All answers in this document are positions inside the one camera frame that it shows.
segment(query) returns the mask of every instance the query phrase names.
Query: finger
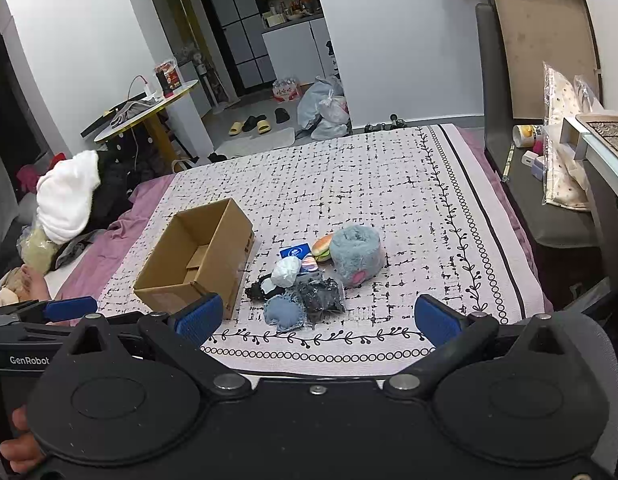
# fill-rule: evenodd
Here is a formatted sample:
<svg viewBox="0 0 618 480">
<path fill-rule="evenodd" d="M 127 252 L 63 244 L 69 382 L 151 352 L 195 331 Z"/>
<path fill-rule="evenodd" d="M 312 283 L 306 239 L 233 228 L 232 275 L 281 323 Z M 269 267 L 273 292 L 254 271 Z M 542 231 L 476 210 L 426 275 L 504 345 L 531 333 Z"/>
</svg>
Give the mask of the finger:
<svg viewBox="0 0 618 480">
<path fill-rule="evenodd" d="M 28 423 L 26 422 L 26 406 L 20 406 L 18 409 L 13 410 L 11 420 L 13 420 L 13 425 L 20 431 L 28 431 Z"/>
<path fill-rule="evenodd" d="M 32 433 L 25 433 L 14 440 L 5 440 L 0 444 L 0 453 L 13 462 L 38 460 L 42 456 L 42 451 Z"/>
<path fill-rule="evenodd" d="M 23 474 L 29 471 L 30 469 L 35 468 L 36 465 L 42 460 L 42 457 L 37 458 L 35 460 L 23 460 L 22 462 L 9 462 L 11 469 L 13 469 L 14 473 Z"/>
</svg>

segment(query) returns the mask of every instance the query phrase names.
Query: floor mat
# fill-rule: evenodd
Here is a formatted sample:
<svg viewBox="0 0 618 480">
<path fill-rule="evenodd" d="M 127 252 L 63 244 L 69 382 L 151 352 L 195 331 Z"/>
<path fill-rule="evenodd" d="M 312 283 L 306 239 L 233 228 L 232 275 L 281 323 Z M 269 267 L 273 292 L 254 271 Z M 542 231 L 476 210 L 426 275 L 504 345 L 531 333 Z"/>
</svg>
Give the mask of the floor mat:
<svg viewBox="0 0 618 480">
<path fill-rule="evenodd" d="M 269 152 L 278 148 L 287 148 L 295 141 L 295 131 L 293 128 L 284 128 L 267 134 L 255 134 L 247 137 L 241 134 L 236 139 L 225 140 L 215 153 L 225 155 L 227 158 L 236 156 L 256 155 L 257 153 Z"/>
<path fill-rule="evenodd" d="M 148 311 L 135 277 L 179 210 L 232 197 L 253 222 L 233 319 L 202 350 L 250 374 L 393 374 L 432 350 L 413 319 L 427 293 L 501 324 L 544 311 L 542 292 L 484 172 L 452 125 L 315 142 L 179 173 L 100 296 L 108 316 Z M 278 334 L 244 286 L 271 272 L 282 248 L 352 223 L 372 226 L 387 253 L 380 273 L 346 291 L 347 312 Z"/>
</svg>

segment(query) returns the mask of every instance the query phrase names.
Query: beige polka dot fabric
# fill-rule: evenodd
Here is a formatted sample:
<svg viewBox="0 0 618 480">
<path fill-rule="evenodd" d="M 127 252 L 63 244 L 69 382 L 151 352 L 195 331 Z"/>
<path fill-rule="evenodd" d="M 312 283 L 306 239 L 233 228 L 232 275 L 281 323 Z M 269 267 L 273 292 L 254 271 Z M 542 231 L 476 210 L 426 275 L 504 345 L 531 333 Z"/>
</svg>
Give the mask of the beige polka dot fabric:
<svg viewBox="0 0 618 480">
<path fill-rule="evenodd" d="M 545 139 L 545 160 L 547 173 L 545 175 L 545 203 L 572 209 L 574 211 L 589 211 L 587 195 L 576 182 L 556 149 L 560 143 L 560 124 L 565 117 L 575 117 L 580 114 L 580 105 L 574 86 L 560 72 L 545 64 L 545 104 L 548 126 Z"/>
</svg>

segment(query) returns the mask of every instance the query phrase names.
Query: yellow table leg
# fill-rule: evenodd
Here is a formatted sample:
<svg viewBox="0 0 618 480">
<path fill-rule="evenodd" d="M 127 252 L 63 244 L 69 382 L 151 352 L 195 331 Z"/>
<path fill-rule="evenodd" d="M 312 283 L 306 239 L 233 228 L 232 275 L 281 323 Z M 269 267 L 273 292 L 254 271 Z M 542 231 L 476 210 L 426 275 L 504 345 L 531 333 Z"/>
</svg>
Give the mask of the yellow table leg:
<svg viewBox="0 0 618 480">
<path fill-rule="evenodd" d="M 158 151 L 162 155 L 164 162 L 167 164 L 169 170 L 171 170 L 173 161 L 180 160 L 180 157 L 176 154 L 173 146 L 169 142 L 169 136 L 167 135 L 167 132 L 158 116 L 154 114 L 151 117 L 147 117 L 143 123 L 144 126 L 146 126 L 151 139 L 153 139 L 156 148 L 158 148 Z M 181 171 L 181 169 L 182 168 L 180 168 L 180 165 L 176 166 L 176 171 Z"/>
</svg>

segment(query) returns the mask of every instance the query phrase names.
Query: screw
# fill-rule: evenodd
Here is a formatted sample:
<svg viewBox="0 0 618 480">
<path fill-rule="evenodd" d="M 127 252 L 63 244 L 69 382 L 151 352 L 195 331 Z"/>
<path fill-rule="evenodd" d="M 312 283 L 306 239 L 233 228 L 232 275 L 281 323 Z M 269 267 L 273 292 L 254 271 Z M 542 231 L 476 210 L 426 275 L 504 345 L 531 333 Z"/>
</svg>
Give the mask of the screw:
<svg viewBox="0 0 618 480">
<path fill-rule="evenodd" d="M 246 379 L 238 374 L 221 374 L 214 379 L 214 385 L 219 390 L 237 390 L 245 383 Z"/>
<path fill-rule="evenodd" d="M 309 393 L 313 395 L 324 395 L 327 393 L 327 388 L 321 384 L 314 384 L 309 387 Z"/>
<path fill-rule="evenodd" d="M 420 379 L 411 374 L 398 374 L 390 378 L 389 384 L 401 391 L 415 390 L 420 386 Z"/>
</svg>

